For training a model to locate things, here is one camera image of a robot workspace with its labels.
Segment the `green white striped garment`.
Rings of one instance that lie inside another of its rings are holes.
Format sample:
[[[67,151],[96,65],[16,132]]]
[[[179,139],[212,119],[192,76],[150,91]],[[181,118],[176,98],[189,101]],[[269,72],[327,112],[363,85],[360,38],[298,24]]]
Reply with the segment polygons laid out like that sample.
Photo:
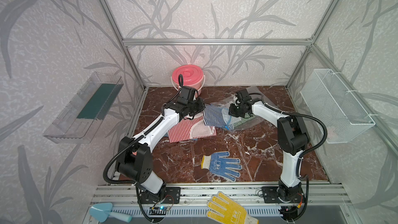
[[[240,126],[246,122],[249,122],[250,120],[253,120],[253,119],[255,119],[255,115],[251,115],[249,113],[246,113],[244,115],[244,117],[238,117],[238,118],[232,117],[231,118],[231,126],[233,129],[236,129],[238,126]]]

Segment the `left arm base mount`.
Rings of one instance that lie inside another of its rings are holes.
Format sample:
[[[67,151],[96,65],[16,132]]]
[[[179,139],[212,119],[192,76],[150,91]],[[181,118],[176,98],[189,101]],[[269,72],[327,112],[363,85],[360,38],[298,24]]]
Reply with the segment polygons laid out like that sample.
[[[181,197],[180,187],[163,187],[157,194],[150,191],[140,191],[138,193],[141,204],[154,204],[154,203],[166,203],[166,204],[178,204]]]

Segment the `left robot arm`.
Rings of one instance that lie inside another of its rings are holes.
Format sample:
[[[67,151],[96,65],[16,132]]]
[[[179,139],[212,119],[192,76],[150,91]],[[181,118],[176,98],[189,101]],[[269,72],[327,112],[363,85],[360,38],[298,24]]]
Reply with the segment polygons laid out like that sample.
[[[177,93],[161,108],[161,114],[147,128],[132,138],[124,137],[119,149],[103,171],[103,179],[109,184],[131,184],[162,198],[166,182],[153,171],[152,152],[168,131],[186,117],[195,117],[205,105],[197,97],[197,89],[184,85],[184,77],[178,75]]]

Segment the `blue white striped garment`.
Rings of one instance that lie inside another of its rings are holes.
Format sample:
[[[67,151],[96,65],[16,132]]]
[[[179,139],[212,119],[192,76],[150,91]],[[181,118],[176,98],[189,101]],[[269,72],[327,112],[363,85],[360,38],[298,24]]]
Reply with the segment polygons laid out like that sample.
[[[231,116],[224,107],[205,105],[203,110],[204,123],[206,126],[224,128],[231,130]]]

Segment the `red white striped garment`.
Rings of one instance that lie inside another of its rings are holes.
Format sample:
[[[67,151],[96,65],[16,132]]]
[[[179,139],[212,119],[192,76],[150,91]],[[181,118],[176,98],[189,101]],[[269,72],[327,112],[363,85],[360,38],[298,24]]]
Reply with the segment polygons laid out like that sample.
[[[168,131],[170,143],[207,138],[216,135],[215,127],[205,125],[203,114],[198,114],[193,119],[185,118]]]

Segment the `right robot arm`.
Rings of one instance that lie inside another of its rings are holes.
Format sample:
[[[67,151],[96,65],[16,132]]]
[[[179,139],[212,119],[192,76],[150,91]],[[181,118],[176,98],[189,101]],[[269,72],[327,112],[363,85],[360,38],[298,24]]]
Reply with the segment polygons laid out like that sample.
[[[278,182],[278,197],[282,202],[290,202],[302,191],[301,181],[308,179],[301,175],[304,156],[322,146],[327,137],[326,125],[313,116],[285,112],[266,103],[261,93],[249,93],[246,89],[235,94],[230,104],[229,115],[245,117],[246,114],[261,117],[277,127],[278,145],[283,151],[283,171]],[[318,144],[308,148],[310,136],[304,119],[318,123],[323,136]]]

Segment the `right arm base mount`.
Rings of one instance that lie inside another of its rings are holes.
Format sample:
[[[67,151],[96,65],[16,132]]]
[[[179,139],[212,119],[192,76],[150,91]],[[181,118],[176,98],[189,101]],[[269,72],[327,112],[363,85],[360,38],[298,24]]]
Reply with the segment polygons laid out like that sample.
[[[285,190],[277,186],[265,186],[261,188],[260,192],[266,204],[300,205],[306,200],[302,188]]]

